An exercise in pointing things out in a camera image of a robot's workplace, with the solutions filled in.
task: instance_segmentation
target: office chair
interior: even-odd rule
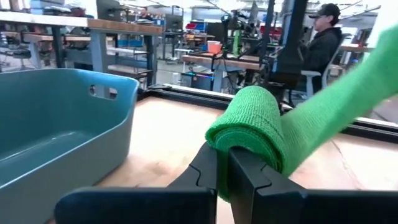
[[[347,34],[343,34],[335,53],[333,54],[332,58],[329,61],[328,66],[326,67],[325,71],[322,74],[320,72],[316,72],[316,71],[307,71],[307,70],[301,71],[301,75],[306,76],[306,85],[305,85],[306,99],[309,99],[313,95],[313,85],[312,85],[313,77],[321,76],[322,88],[325,88],[328,85],[328,76],[329,76],[329,72],[330,72],[330,66],[333,65],[333,61],[334,61],[335,57],[337,56],[338,52],[340,51],[340,47],[343,44],[343,41],[345,40],[345,38],[347,36],[348,36]]]

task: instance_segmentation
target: stool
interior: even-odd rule
[[[30,59],[32,54],[30,53],[30,50],[27,49],[17,49],[13,51],[8,51],[7,52],[9,55],[12,55],[13,58],[19,59],[21,61],[21,67],[18,69],[18,71],[23,71],[23,70],[30,70],[32,68],[28,68],[25,66],[24,59]]]

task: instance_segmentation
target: teal plastic bin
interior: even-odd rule
[[[0,223],[44,223],[64,194],[122,164],[137,87],[86,70],[0,73]]]

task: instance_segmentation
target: red object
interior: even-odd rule
[[[260,32],[264,33],[266,27],[265,26],[260,26]],[[281,27],[276,27],[275,29],[271,27],[269,31],[269,35],[272,37],[280,37],[282,35],[282,28]]]
[[[186,29],[195,29],[197,27],[197,24],[194,23],[189,23],[185,26]]]
[[[221,52],[221,46],[222,44],[220,43],[207,42],[207,51],[212,54],[219,54]]]

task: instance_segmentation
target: chair backrest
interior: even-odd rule
[[[349,35],[350,35],[350,34],[343,34],[343,35],[342,35],[341,40],[340,40],[340,42],[338,43],[337,49],[336,49],[335,53],[333,54],[333,56],[331,57],[331,59],[330,59],[330,61],[329,61],[329,64],[328,64],[328,66],[326,67],[326,69],[325,69],[325,71],[323,72],[322,75],[326,75],[326,73],[328,72],[329,66],[333,63],[333,61],[335,60],[335,57],[337,56],[337,53],[340,51],[340,47],[341,47],[341,45],[343,44],[345,38],[346,38],[347,36],[349,36]]]
[[[325,88],[327,86],[327,81],[328,81],[328,73],[329,73],[329,67],[331,64],[333,64],[333,61],[335,60],[335,57],[337,56],[338,52],[340,51],[340,47],[343,44],[345,38],[349,36],[350,34],[343,34],[340,40],[340,43],[337,46],[337,49],[333,56],[331,57],[328,66],[326,67],[325,71],[322,74],[322,88]]]

